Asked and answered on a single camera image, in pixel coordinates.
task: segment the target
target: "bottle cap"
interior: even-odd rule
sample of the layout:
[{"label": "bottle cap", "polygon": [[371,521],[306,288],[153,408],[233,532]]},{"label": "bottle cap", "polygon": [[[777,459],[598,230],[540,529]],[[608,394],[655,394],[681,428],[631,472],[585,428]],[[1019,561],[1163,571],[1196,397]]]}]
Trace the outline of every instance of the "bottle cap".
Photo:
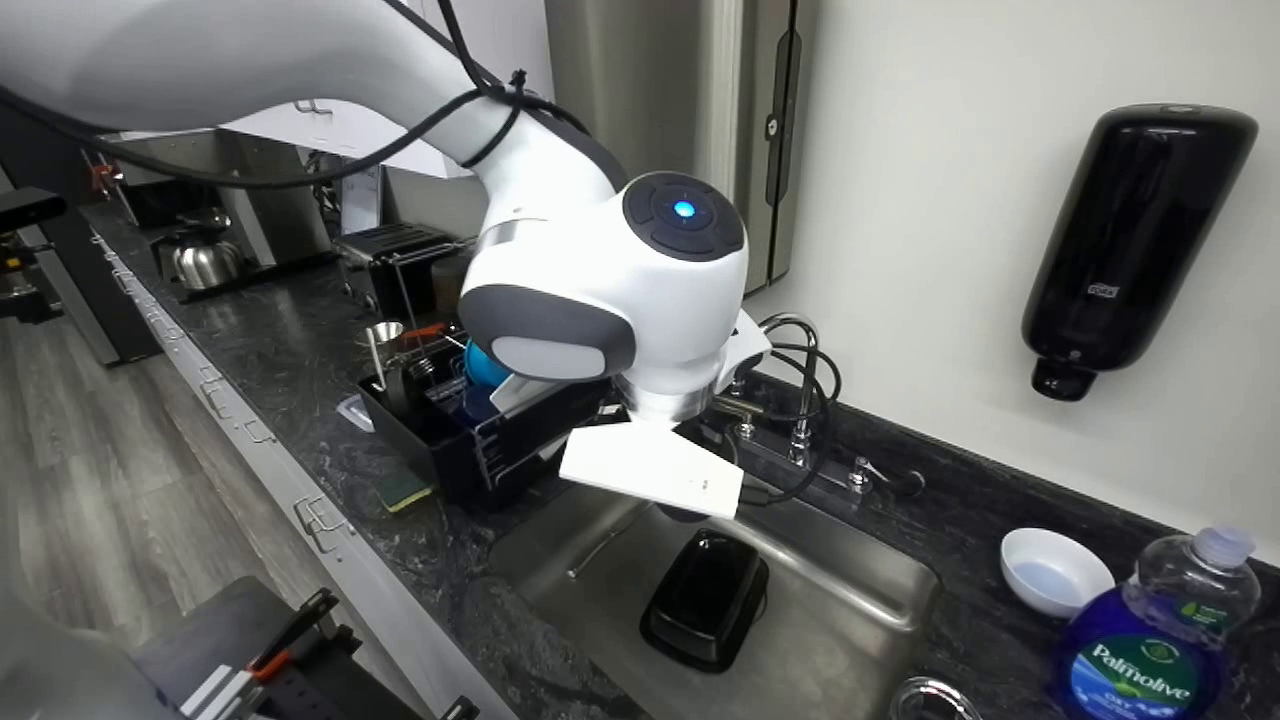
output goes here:
[{"label": "bottle cap", "polygon": [[1038,388],[1042,397],[1075,405],[1075,399],[1087,397],[1092,382],[1097,382],[1092,367],[1081,367],[1081,364],[1072,364],[1072,360],[1042,356],[1042,360],[1038,360],[1031,388]]},{"label": "bottle cap", "polygon": [[1254,537],[1239,529],[1204,529],[1196,537],[1196,558],[1212,569],[1239,569],[1254,551]]}]

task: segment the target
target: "coffee machine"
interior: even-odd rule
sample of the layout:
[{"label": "coffee machine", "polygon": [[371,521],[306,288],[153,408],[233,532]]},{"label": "coffee machine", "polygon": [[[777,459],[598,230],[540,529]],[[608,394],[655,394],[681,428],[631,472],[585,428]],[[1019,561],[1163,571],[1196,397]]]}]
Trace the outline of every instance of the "coffee machine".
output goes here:
[{"label": "coffee machine", "polygon": [[[306,173],[301,149],[226,129],[128,143],[202,173]],[[313,188],[205,188],[115,163],[108,194],[137,230],[170,230],[157,240],[157,265],[181,295],[202,295],[338,253]]]}]

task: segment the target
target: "blue bottle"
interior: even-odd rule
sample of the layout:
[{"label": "blue bottle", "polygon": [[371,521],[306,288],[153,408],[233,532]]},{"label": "blue bottle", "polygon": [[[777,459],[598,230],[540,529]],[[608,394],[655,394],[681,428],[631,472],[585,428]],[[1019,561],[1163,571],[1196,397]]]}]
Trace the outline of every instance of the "blue bottle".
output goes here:
[{"label": "blue bottle", "polygon": [[1060,652],[1072,720],[1187,720],[1219,686],[1225,640],[1255,613],[1254,540],[1238,529],[1163,537],[1097,598]]}]

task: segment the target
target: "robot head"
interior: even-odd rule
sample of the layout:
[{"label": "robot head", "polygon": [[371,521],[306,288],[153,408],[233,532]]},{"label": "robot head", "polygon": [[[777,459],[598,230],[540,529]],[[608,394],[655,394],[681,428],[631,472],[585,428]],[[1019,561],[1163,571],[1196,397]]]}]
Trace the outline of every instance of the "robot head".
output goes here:
[{"label": "robot head", "polygon": [[616,376],[636,415],[705,408],[747,277],[738,208],[691,175],[636,175],[573,220],[490,243],[461,302],[469,336],[519,376]]}]

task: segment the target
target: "white bowl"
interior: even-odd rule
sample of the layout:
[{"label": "white bowl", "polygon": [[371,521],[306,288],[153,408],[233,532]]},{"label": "white bowl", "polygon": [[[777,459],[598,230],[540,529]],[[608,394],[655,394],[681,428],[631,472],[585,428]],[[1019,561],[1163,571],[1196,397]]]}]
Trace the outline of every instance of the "white bowl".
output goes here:
[{"label": "white bowl", "polygon": [[1046,616],[1072,621],[1099,591],[1116,588],[1116,576],[1072,537],[1048,529],[1015,529],[1000,540],[1006,586]]}]

